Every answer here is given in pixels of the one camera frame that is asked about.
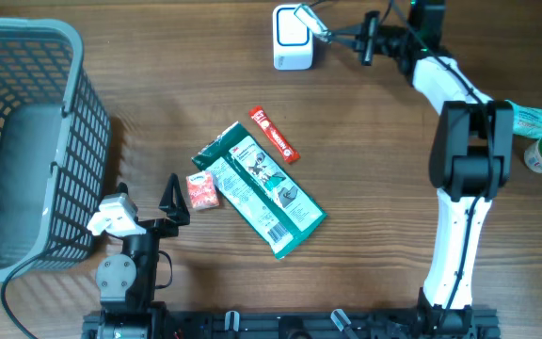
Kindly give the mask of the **red tissue pack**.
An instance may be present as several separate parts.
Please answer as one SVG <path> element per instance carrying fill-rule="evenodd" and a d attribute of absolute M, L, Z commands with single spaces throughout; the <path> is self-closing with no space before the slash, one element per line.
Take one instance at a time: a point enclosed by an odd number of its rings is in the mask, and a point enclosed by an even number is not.
<path fill-rule="evenodd" d="M 210 171 L 201 171 L 186 177 L 187 191 L 192 208 L 209 209 L 219 206 L 214 176 Z"/>

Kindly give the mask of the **green white wipes packet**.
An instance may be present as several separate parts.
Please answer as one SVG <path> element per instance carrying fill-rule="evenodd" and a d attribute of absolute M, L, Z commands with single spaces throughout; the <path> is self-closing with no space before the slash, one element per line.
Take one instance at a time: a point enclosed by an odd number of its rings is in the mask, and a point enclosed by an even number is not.
<path fill-rule="evenodd" d="M 236 122 L 192 157 L 215 187 L 281 260 L 324 221 L 327 213 Z"/>

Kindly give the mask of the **red coffee stick sachet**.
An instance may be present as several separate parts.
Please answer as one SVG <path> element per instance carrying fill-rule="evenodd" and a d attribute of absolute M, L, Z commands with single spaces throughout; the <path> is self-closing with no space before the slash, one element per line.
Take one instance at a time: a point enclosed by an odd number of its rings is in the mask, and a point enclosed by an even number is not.
<path fill-rule="evenodd" d="M 273 143 L 286 163 L 292 164 L 300 159 L 299 152 L 287 141 L 276 125 L 268 118 L 267 114 L 260 105 L 251 108 L 248 111 L 248 115 L 255 121 L 265 136 Z"/>

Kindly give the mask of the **mint toilet wipes pack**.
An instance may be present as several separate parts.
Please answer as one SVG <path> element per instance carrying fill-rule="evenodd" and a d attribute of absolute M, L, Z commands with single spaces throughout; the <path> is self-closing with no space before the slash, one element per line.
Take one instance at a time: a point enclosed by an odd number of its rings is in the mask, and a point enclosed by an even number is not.
<path fill-rule="evenodd" d="M 507 100 L 514 112 L 513 133 L 531 139 L 542 138 L 542 108 L 518 105 Z"/>

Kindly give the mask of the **small black white box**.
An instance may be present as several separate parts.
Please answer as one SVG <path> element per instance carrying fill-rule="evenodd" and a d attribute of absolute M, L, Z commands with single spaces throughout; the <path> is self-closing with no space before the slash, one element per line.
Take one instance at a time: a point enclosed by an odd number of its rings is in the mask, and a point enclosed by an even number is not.
<path fill-rule="evenodd" d="M 295 17 L 305 25 L 312 35 L 317 39 L 330 43 L 331 32 L 322 20 L 315 14 L 312 7 L 307 4 L 300 4 L 294 10 Z"/>

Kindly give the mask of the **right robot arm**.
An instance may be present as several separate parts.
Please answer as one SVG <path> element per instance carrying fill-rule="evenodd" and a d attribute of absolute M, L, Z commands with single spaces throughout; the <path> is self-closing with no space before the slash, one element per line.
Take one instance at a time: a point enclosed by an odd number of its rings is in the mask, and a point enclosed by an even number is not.
<path fill-rule="evenodd" d="M 414 1 L 402 25 L 385 25 L 376 11 L 326 38 L 358 53 L 369 66 L 374 56 L 395 60 L 400 73 L 439 114 L 429 158 L 438 196 L 433 259 L 411 308 L 370 313 L 369 338 L 500 337 L 491 309 L 472 306 L 471 278 L 480 233 L 498 190 L 510 177 L 514 111 L 480 92 L 441 45 L 445 4 Z"/>

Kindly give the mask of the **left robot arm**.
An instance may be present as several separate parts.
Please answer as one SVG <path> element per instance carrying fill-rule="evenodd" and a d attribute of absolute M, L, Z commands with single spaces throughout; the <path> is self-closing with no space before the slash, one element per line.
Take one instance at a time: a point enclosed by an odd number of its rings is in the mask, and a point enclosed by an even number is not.
<path fill-rule="evenodd" d="M 190 223 L 179 178 L 172 173 L 167 181 L 159 209 L 163 218 L 141 220 L 130 199 L 128 186 L 120 183 L 105 196 L 88 223 L 95 235 L 106 233 L 122 241 L 119 254 L 101 261 L 96 271 L 101 311 L 84 317 L 84 338 L 176 338 L 174 320 L 155 292 L 170 286 L 156 282 L 160 240 L 176 237 L 179 228 Z"/>

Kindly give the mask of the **white barcode scanner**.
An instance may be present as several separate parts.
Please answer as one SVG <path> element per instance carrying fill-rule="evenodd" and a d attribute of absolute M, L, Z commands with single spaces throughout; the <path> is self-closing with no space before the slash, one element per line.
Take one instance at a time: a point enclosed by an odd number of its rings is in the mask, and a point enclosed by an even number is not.
<path fill-rule="evenodd" d="M 313 62 L 313 35 L 295 17 L 296 8 L 283 4 L 273 10 L 273 64 L 279 71 L 307 70 Z"/>

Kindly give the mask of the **grey plastic laundry basket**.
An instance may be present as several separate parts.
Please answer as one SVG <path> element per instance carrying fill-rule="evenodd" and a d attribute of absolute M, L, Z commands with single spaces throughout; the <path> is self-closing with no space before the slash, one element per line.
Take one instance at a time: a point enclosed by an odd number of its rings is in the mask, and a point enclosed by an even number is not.
<path fill-rule="evenodd" d="M 0 283 L 92 251 L 112 126 L 83 60 L 69 24 L 0 18 Z"/>

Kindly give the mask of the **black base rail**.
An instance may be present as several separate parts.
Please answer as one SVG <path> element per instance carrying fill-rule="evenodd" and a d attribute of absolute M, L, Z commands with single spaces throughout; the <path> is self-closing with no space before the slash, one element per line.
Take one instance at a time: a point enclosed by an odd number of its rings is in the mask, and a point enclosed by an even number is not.
<path fill-rule="evenodd" d="M 83 338 L 481 338 L 502 337 L 494 310 L 469 310 L 466 321 L 449 316 L 426 330 L 414 309 L 371 312 L 239 313 L 170 312 L 84 317 Z"/>

